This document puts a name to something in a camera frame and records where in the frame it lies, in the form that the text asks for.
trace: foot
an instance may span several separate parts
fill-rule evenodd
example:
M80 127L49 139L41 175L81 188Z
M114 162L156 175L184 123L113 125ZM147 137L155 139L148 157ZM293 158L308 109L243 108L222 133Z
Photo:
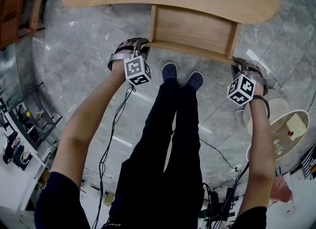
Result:
M167 79L175 79L177 80L177 75L178 75L178 68L177 64L174 62L167 62L163 67L162 67L162 79L163 82L165 82Z
M195 91L201 88L203 85L203 75L200 71L194 70L190 75L186 82L186 86L191 86Z

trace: black bracelet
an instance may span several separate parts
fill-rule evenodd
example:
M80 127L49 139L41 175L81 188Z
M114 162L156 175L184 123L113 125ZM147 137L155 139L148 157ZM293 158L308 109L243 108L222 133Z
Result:
M270 118L270 107L269 107L269 103L266 99L264 99L262 96L257 96L257 95L254 95L252 100L254 99L261 99L263 102L265 102L265 105L266 105L266 108L267 108L267 115L268 115L268 118Z

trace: wooden desk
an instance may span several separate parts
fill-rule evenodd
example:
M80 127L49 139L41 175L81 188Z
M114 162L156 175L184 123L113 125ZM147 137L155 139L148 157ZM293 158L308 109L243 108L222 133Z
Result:
M113 3L153 4L151 47L234 64L240 23L270 19L280 0L62 0L71 8Z

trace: person's left hand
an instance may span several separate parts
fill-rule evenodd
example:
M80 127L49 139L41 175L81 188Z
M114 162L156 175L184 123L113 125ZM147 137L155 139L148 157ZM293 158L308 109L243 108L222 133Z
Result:
M135 45L135 42L124 42L119 47L126 46L126 45ZM131 50L122 50L118 53L133 53ZM123 60L114 60L112 63L112 74L125 77L125 70L124 70L124 61Z

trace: striped fabric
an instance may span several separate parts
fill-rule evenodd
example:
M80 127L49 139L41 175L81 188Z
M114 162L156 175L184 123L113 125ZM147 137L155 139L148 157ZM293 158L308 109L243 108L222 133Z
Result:
M307 153L302 162L305 179L312 180L316 178L316 144Z

